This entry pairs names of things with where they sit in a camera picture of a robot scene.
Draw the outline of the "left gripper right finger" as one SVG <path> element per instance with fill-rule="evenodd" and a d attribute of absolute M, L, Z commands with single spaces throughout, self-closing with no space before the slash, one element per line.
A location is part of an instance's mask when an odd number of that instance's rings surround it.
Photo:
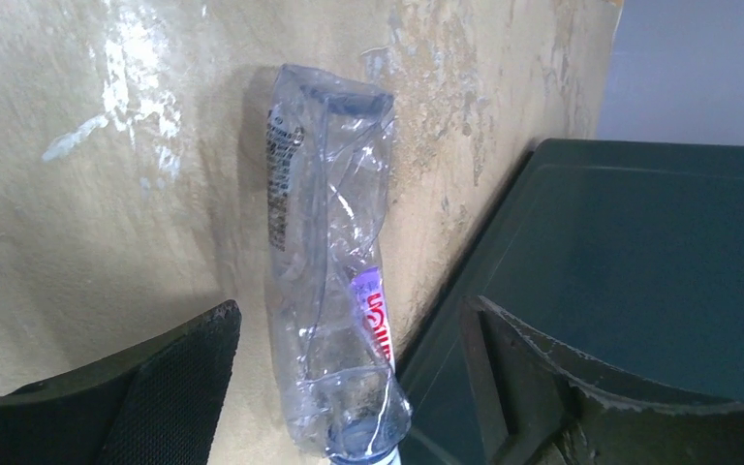
<path fill-rule="evenodd" d="M 744 464 L 744 402 L 638 377 L 481 296 L 459 317 L 489 463 Z"/>

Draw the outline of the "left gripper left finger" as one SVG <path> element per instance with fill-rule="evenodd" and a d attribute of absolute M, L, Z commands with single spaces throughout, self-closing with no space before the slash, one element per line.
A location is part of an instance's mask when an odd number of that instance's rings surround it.
<path fill-rule="evenodd" d="M 0 464 L 204 464 L 241 314 L 227 300 L 159 336 L 0 396 Z"/>

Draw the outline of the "crushed clear bottle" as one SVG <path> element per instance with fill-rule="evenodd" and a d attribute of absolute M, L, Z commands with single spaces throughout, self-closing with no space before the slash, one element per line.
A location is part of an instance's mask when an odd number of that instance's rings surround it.
<path fill-rule="evenodd" d="M 395 373 L 379 235 L 394 98 L 286 64 L 266 119 L 266 309 L 285 421 L 333 464 L 396 464 L 412 408 Z"/>

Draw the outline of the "dark green plastic bin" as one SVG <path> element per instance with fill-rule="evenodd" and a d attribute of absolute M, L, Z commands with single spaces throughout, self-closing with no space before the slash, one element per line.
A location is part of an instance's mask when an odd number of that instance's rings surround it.
<path fill-rule="evenodd" d="M 402 369 L 407 464 L 491 464 L 460 340 L 469 296 L 638 377 L 744 402 L 744 146 L 542 142 Z"/>

